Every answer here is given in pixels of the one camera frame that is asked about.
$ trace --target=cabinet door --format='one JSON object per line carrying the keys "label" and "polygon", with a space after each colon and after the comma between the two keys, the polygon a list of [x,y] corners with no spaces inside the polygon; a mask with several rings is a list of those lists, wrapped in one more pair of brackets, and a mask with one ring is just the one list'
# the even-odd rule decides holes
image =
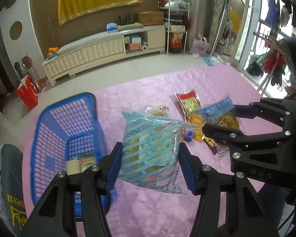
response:
{"label": "cabinet door", "polygon": [[148,31],[148,48],[149,49],[165,47],[165,43],[166,43],[165,30]]}

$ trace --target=tape roll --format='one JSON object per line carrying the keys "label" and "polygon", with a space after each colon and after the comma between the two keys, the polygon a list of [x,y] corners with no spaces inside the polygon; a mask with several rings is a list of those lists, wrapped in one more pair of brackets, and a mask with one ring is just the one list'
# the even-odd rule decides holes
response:
{"label": "tape roll", "polygon": [[142,45],[141,46],[141,50],[144,52],[144,51],[146,51],[146,50],[148,50],[148,46],[147,45]]}

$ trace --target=pink gift bag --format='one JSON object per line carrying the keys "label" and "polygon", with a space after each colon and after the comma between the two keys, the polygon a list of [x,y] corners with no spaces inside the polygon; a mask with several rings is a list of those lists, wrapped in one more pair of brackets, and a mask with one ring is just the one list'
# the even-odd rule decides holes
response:
{"label": "pink gift bag", "polygon": [[208,48],[209,48],[209,42],[207,42],[205,37],[201,37],[200,39],[193,40],[189,53],[205,56]]}

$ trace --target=blue mop head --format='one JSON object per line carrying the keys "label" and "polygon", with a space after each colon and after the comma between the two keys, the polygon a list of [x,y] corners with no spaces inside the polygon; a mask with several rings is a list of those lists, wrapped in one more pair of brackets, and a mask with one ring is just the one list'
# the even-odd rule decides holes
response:
{"label": "blue mop head", "polygon": [[214,64],[211,62],[211,57],[210,56],[209,57],[205,57],[204,58],[204,61],[206,62],[206,64],[208,66],[214,66]]}

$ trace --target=pink blanket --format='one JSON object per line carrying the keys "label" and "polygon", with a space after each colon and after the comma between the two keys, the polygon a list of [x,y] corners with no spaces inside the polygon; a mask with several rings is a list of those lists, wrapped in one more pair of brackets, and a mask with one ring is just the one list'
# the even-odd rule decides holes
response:
{"label": "pink blanket", "polygon": [[[125,120],[121,107],[141,110],[146,105],[170,107],[170,117],[183,120],[183,113],[174,94],[195,89],[203,104],[219,101],[229,94],[234,104],[247,105],[259,101],[258,92],[234,68],[224,65],[199,67],[154,77],[144,78],[93,92],[97,115],[105,134],[110,153],[118,141],[123,141]],[[33,133],[37,118],[29,126]],[[256,118],[242,119],[245,134],[264,134],[281,131],[281,128]],[[23,194],[26,212],[33,210],[30,196],[30,151],[33,136],[28,134],[23,158]],[[218,172],[232,174],[229,156],[214,156],[206,144],[193,140],[187,143],[193,155],[203,164]],[[263,183],[250,180],[257,191]],[[107,221],[112,236],[189,236],[200,197],[192,194],[167,194],[134,186],[122,180],[116,182],[117,200],[111,205]],[[221,195],[219,226],[225,221],[226,197]]]}

